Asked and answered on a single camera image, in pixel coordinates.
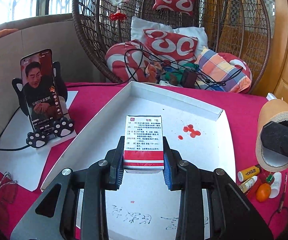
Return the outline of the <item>red white headrest cushion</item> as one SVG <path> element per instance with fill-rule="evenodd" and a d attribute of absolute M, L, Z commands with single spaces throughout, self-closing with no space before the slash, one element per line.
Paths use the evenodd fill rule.
<path fill-rule="evenodd" d="M 153 10 L 169 10 L 193 16 L 195 0 L 155 0 Z"/>

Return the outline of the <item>eyeglasses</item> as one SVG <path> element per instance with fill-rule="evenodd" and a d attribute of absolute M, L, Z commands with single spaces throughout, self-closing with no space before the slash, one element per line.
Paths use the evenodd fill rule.
<path fill-rule="evenodd" d="M 5 172 L 0 180 L 0 200 L 13 204 L 18 191 L 18 181 L 9 172 Z"/>

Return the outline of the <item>red white square pillow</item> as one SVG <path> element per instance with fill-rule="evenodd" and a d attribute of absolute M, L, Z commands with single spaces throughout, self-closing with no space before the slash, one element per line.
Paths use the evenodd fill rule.
<path fill-rule="evenodd" d="M 198 39 L 156 29 L 144 29 L 144 44 L 156 56 L 171 61 L 195 61 Z"/>

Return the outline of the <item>small screwdriver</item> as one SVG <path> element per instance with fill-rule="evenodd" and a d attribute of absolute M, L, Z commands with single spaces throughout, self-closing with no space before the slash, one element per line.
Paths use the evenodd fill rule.
<path fill-rule="evenodd" d="M 285 174 L 285 180 L 284 180 L 284 187 L 283 187 L 283 191 L 282 191 L 282 196 L 281 196 L 281 199 L 279 201 L 279 207 L 277 210 L 278 213 L 281 213 L 281 211 L 284 207 L 287 184 L 288 184 L 288 174 L 286 173 Z"/>

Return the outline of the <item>red white seat cushion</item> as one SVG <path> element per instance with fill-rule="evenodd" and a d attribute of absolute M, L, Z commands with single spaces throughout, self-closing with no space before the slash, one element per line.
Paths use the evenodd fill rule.
<path fill-rule="evenodd" d="M 106 53 L 109 70 L 123 82 L 137 81 L 158 83 L 157 69 L 160 68 L 152 51 L 139 40 L 113 45 Z"/>

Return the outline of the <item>black cat phone stand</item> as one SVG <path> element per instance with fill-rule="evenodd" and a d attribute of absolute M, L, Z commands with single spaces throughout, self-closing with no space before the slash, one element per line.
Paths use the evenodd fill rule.
<path fill-rule="evenodd" d="M 19 105 L 23 113 L 28 117 L 32 131 L 27 134 L 26 144 L 33 148 L 40 148 L 46 145 L 53 138 L 62 138 L 71 134 L 74 130 L 74 121 L 68 117 L 68 113 L 65 110 L 66 101 L 68 99 L 68 90 L 62 77 L 60 76 L 60 64 L 58 62 L 52 62 L 53 71 L 55 75 L 57 91 L 59 94 L 59 101 L 63 111 L 63 117 L 56 120 L 53 123 L 53 127 L 47 131 L 41 131 L 39 129 L 34 130 L 30 117 L 28 115 L 28 107 L 26 105 L 25 96 L 23 92 L 23 82 L 21 77 L 12 80 L 12 86 L 17 93 L 19 99 Z"/>

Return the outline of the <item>small yellow liquid bottle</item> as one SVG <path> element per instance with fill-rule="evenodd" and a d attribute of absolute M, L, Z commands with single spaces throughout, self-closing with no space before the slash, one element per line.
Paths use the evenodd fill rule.
<path fill-rule="evenodd" d="M 258 179 L 257 176 L 252 176 L 248 180 L 246 180 L 243 183 L 241 183 L 239 185 L 239 189 L 241 189 L 241 191 L 243 193 L 246 193 L 248 190 L 250 190 L 250 188 L 252 188 L 254 186 L 254 184 L 257 182 L 257 179 Z"/>

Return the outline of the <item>plaid colourful pillow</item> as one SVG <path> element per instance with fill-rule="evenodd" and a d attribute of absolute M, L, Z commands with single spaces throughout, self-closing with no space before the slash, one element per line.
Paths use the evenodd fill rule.
<path fill-rule="evenodd" d="M 195 64 L 199 66 L 195 82 L 198 89 L 246 94 L 251 88 L 249 66 L 233 54 L 204 48 Z"/>

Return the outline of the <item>white cardboard tray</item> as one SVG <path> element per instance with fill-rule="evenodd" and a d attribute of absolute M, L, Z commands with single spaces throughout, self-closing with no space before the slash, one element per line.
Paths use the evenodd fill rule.
<path fill-rule="evenodd" d="M 182 159 L 203 170 L 222 168 L 235 178 L 235 156 L 226 112 L 214 103 L 170 90 L 130 83 L 79 132 L 41 188 L 64 168 L 82 170 L 126 138 L 130 151 L 157 151 L 166 138 Z M 179 191 L 169 191 L 160 170 L 124 172 L 117 191 L 107 191 L 110 239 L 175 239 Z"/>

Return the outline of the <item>orange tangerine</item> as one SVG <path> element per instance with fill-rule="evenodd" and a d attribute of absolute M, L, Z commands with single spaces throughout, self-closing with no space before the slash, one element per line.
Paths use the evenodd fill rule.
<path fill-rule="evenodd" d="M 267 183 L 261 184 L 256 192 L 256 200 L 260 203 L 269 199 L 271 194 L 271 186 Z"/>

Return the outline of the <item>brown tape roll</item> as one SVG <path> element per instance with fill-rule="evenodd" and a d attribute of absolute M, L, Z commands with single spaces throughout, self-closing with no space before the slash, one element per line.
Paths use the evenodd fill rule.
<path fill-rule="evenodd" d="M 288 168 L 288 104 L 280 99 L 266 102 L 258 116 L 256 158 L 270 172 Z"/>

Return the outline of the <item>wicker hanging egg chair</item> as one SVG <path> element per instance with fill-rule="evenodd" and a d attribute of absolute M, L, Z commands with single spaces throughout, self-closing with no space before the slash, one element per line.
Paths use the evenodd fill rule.
<path fill-rule="evenodd" d="M 208 47 L 245 61 L 256 87 L 266 69 L 271 47 L 271 27 L 264 0 L 195 0 L 193 14 L 154 10 L 155 0 L 129 0 L 121 7 L 127 19 L 113 22 L 117 10 L 110 0 L 72 0 L 72 17 L 79 42 L 92 64 L 111 82 L 120 78 L 105 62 L 108 49 L 131 39 L 131 21 L 163 23 L 173 28 L 203 27 Z"/>

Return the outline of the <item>red white medicine box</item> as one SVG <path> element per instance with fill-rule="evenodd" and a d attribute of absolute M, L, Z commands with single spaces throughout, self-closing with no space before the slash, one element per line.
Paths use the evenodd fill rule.
<path fill-rule="evenodd" d="M 127 115 L 123 168 L 139 174 L 153 174 L 164 169 L 162 116 Z"/>

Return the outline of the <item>yellow glue tube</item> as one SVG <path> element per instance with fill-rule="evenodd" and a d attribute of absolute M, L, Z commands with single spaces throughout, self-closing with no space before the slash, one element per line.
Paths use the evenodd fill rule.
<path fill-rule="evenodd" d="M 259 165 L 253 165 L 251 167 L 248 167 L 244 170 L 241 170 L 237 173 L 237 178 L 240 182 L 244 182 L 251 178 L 252 176 L 256 176 L 260 174 L 261 168 Z"/>

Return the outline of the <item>smartphone showing video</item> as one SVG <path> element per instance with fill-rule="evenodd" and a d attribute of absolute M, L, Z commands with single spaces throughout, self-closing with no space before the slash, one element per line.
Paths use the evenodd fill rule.
<path fill-rule="evenodd" d="M 47 131 L 56 120 L 63 117 L 51 49 L 23 57 L 20 66 L 23 92 L 33 129 Z"/>

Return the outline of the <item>white pill bottle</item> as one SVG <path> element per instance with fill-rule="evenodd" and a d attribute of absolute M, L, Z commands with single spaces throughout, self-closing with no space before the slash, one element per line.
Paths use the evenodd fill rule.
<path fill-rule="evenodd" d="M 280 188 L 282 184 L 282 174 L 276 172 L 273 174 L 273 183 L 271 184 L 271 193 L 269 198 L 276 198 L 280 193 Z"/>

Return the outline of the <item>white paper sheet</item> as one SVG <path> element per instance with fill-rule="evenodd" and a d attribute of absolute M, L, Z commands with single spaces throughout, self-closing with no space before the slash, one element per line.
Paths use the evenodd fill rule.
<path fill-rule="evenodd" d="M 0 138 L 0 148 L 13 149 L 24 146 L 27 134 L 31 131 L 28 117 L 22 110 L 17 109 Z M 20 186 L 28 191 L 34 191 L 38 188 L 51 148 L 76 135 L 76 132 L 72 132 L 63 138 L 52 139 L 39 149 L 28 147 L 12 152 L 0 150 L 0 172 L 9 172 Z"/>

